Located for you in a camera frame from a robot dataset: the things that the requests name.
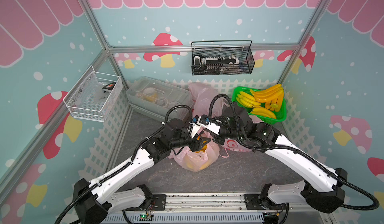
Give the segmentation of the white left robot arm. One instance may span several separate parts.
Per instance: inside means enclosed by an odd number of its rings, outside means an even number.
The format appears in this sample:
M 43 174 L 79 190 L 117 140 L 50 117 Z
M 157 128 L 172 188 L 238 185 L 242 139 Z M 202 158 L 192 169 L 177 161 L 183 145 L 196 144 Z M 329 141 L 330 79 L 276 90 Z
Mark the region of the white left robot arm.
M 74 187 L 72 202 L 57 217 L 56 223 L 62 222 L 66 214 L 74 209 L 78 216 L 76 224 L 100 224 L 109 214 L 128 208 L 146 210 L 153 201 L 153 194 L 145 185 L 124 192 L 119 189 L 167 158 L 176 149 L 188 147 L 192 151 L 201 150 L 210 142 L 207 137 L 199 136 L 199 131 L 212 123 L 212 111 L 201 117 L 190 116 L 188 122 L 181 119 L 169 119 L 172 111 L 187 105 L 172 107 L 165 116 L 161 127 L 142 140 L 131 157 L 114 167 L 109 172 L 91 181 L 79 180 Z

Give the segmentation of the pink plastic bag front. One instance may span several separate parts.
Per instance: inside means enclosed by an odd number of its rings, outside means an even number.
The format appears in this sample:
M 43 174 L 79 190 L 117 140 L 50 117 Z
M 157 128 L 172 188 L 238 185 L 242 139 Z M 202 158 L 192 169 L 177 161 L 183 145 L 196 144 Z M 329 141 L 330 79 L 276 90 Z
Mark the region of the pink plastic bag front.
M 220 148 L 218 144 L 211 140 L 207 146 L 205 153 L 192 152 L 189 147 L 185 147 L 179 155 L 175 155 L 171 151 L 168 158 L 173 159 L 183 169 L 196 173 L 216 162 L 219 157 Z

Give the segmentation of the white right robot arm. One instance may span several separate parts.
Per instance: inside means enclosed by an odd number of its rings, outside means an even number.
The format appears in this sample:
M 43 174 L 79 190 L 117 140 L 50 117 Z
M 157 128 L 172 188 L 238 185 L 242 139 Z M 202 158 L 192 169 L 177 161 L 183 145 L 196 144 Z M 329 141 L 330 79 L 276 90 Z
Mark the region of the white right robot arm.
M 259 198 L 267 208 L 280 204 L 306 203 L 319 212 L 330 214 L 338 208 L 372 211 L 380 206 L 375 196 L 347 181 L 348 173 L 344 169 L 323 165 L 292 144 L 272 125 L 253 122 L 247 111 L 225 94 L 213 98 L 208 116 L 201 117 L 198 123 L 204 125 L 216 143 L 224 144 L 226 139 L 236 140 L 239 145 L 251 151 L 259 151 L 279 160 L 303 178 L 290 185 L 265 185 Z M 372 204 L 345 204 L 343 186 L 369 198 Z

